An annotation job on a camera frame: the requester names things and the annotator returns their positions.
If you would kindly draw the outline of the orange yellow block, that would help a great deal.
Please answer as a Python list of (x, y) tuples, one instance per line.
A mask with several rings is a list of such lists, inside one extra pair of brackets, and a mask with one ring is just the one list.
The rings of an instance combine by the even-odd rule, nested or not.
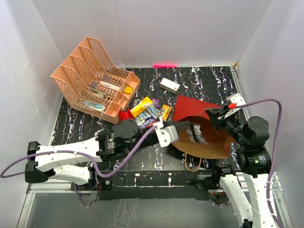
[(123, 93), (124, 94), (127, 94), (127, 95), (130, 95), (131, 93), (133, 92), (133, 88), (130, 87), (130, 86), (125, 86), (124, 89), (123, 89)]

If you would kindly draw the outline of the red candy bag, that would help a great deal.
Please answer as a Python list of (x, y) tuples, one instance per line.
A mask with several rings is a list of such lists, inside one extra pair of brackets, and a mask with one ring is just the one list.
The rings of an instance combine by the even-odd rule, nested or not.
[(134, 120), (134, 119), (135, 119), (135, 118), (132, 116), (130, 110), (128, 110), (128, 111), (126, 111), (126, 112), (119, 111), (119, 117), (120, 117), (120, 120), (121, 120), (121, 121), (124, 121), (124, 120), (127, 120), (127, 119), (131, 119), (131, 120)]

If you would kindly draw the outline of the small white red box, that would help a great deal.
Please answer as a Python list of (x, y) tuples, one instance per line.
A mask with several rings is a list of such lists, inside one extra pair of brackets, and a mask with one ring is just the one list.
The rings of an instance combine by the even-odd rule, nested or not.
[(180, 89), (180, 84), (176, 83), (176, 82), (173, 82), (167, 78), (163, 78), (161, 81), (160, 81), (160, 87), (171, 92), (171, 93), (174, 93), (174, 94), (177, 94), (179, 92), (179, 89)]

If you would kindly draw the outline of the pink plastic file organizer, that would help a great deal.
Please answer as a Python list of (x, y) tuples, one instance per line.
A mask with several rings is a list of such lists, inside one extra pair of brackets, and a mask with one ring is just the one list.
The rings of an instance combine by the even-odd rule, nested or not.
[[(131, 71), (117, 68), (98, 39), (85, 37), (73, 52), (52, 73), (70, 107), (113, 124), (120, 121), (119, 111), (126, 111), (140, 86), (140, 79)], [(99, 81), (120, 87), (114, 93), (100, 89)], [(133, 88), (124, 94), (125, 86)], [(84, 104), (84, 100), (105, 106), (103, 112)]]

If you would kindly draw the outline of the brown chocolate candy packet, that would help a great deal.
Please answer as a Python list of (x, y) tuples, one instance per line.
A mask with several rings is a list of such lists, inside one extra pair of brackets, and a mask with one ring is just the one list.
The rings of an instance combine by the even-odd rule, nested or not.
[(141, 99), (140, 98), (136, 98), (134, 100), (133, 106), (137, 106), (139, 102), (141, 102)]

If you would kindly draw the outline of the white packet in organizer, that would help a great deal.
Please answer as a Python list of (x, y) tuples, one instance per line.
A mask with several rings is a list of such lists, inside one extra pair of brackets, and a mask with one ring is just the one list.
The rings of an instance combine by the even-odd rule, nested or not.
[(115, 85), (115, 84), (111, 84), (109, 82), (106, 82), (106, 81), (99, 81), (99, 86), (98, 86), (100, 89), (103, 89), (103, 90), (107, 90), (108, 92), (116, 92), (116, 91), (119, 91), (120, 87)]

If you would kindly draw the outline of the purple candy packet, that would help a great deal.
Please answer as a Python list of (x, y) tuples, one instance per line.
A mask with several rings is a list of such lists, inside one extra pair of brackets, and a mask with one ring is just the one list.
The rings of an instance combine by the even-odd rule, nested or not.
[(159, 99), (156, 98), (151, 98), (152, 104), (156, 107), (156, 108), (160, 108), (160, 101)]

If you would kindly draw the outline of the red brown paper bag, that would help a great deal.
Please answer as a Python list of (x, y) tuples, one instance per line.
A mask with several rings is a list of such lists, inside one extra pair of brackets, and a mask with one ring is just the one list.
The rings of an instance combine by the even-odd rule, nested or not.
[(218, 104), (183, 95), (177, 97), (172, 120), (200, 124), (201, 133), (208, 142), (192, 142), (186, 128), (179, 132), (179, 140), (173, 143), (173, 146), (184, 154), (185, 168), (188, 171), (195, 172), (199, 168), (213, 169), (216, 165), (233, 164), (231, 146), (234, 140), (223, 129), (216, 132), (205, 112), (207, 109), (219, 107)]

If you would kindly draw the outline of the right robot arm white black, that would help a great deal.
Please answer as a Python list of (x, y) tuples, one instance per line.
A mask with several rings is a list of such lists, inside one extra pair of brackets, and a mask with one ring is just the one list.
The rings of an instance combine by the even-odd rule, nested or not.
[(247, 198), (231, 165), (214, 167), (207, 178), (210, 187), (223, 189), (230, 200), (241, 228), (277, 228), (279, 221), (272, 206), (271, 158), (265, 148), (269, 124), (259, 116), (250, 117), (240, 125), (237, 113), (228, 115), (229, 108), (206, 111), (216, 131), (224, 129), (239, 145), (237, 162), (247, 184)]

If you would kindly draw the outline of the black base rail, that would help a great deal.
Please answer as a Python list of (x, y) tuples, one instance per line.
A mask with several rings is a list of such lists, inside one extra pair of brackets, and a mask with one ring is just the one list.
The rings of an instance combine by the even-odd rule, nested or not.
[(89, 184), (71, 185), (71, 190), (96, 194), (98, 200), (195, 199), (227, 204), (228, 196), (211, 175), (211, 170), (120, 171), (108, 179), (98, 177)]

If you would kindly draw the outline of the blue white item in organizer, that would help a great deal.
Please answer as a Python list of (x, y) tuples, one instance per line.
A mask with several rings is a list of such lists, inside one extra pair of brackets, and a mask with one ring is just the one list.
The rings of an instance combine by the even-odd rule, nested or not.
[(103, 112), (105, 110), (105, 106), (96, 102), (92, 102), (92, 101), (83, 101), (85, 105), (89, 106), (90, 108), (93, 108), (97, 111)]

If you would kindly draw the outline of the yellow snack bag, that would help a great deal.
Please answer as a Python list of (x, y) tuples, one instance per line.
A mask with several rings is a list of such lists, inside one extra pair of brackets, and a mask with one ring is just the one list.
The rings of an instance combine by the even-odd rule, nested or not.
[(148, 106), (152, 105), (152, 100), (148, 97), (145, 97), (141, 100), (134, 108), (130, 110), (132, 116), (136, 118), (140, 113), (146, 110)]

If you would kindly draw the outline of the yellow peanut candy packet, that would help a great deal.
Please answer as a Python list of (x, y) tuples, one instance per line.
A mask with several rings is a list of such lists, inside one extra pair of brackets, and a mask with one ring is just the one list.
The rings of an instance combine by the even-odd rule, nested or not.
[(162, 121), (167, 121), (171, 111), (172, 111), (172, 107), (164, 104), (160, 110), (158, 118), (161, 119)]

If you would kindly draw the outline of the purple snack wrapper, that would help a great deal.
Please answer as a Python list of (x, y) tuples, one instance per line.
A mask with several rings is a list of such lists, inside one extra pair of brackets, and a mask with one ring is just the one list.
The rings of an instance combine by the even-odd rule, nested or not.
[(201, 125), (200, 124), (193, 124), (190, 123), (186, 127), (187, 134), (190, 137), (190, 140), (195, 143), (202, 143), (202, 144), (208, 144), (208, 142), (204, 139), (201, 130), (200, 130)]

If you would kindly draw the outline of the silver blue snack wrapper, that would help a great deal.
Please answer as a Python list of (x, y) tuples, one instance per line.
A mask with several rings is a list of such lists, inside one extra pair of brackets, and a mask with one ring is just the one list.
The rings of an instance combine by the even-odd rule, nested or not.
[(155, 119), (148, 112), (140, 113), (134, 120), (140, 127), (146, 127), (155, 122)]

